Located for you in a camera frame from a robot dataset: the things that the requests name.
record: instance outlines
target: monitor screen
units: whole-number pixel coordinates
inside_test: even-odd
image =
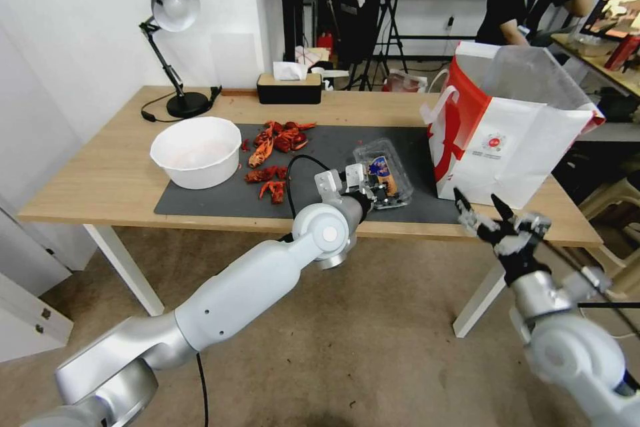
[[[640,0],[600,0],[585,22],[582,33],[620,40],[640,34]]]

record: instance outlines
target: tissue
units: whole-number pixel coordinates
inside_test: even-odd
[[[294,62],[273,62],[273,77],[276,80],[305,80],[307,67]]]

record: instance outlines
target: desk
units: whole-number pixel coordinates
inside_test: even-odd
[[[602,55],[600,57],[584,57],[578,51],[570,46],[568,33],[554,33],[551,36],[553,42],[560,46],[568,55],[581,60],[586,66],[596,71],[605,80],[613,83],[619,89],[640,99],[640,72],[630,70],[626,73],[621,71],[611,71],[605,68],[605,63],[610,55]]]
[[[137,267],[111,226],[187,228],[243,232],[290,232],[291,220],[273,218],[161,216],[153,209],[168,179],[149,158],[155,136],[167,127],[149,123],[140,107],[169,87],[143,87],[60,172],[22,209],[26,222],[84,224],[113,267],[151,315],[164,306]],[[425,101],[435,103],[437,94],[381,92],[323,92],[320,105],[260,105],[254,96],[220,96],[207,115],[236,123],[263,123],[270,119],[321,125],[423,126],[418,109]],[[148,109],[162,117],[164,102]],[[558,246],[597,247],[602,241],[589,222],[549,177],[527,205],[553,219],[547,238]],[[496,216],[492,207],[478,205],[483,214]],[[363,222],[362,237],[419,238],[473,241],[465,229],[449,224]],[[497,264],[471,298],[454,324],[464,336],[504,288]]]

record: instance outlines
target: white bowl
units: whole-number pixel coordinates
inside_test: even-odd
[[[203,189],[224,182],[238,170],[241,144],[242,135],[233,122],[198,117],[163,130],[149,155],[177,185]]]

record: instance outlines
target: lamp base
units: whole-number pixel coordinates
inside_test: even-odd
[[[211,108],[206,95],[198,92],[185,92],[184,97],[176,95],[167,102],[167,111],[171,117],[191,118],[205,113]]]

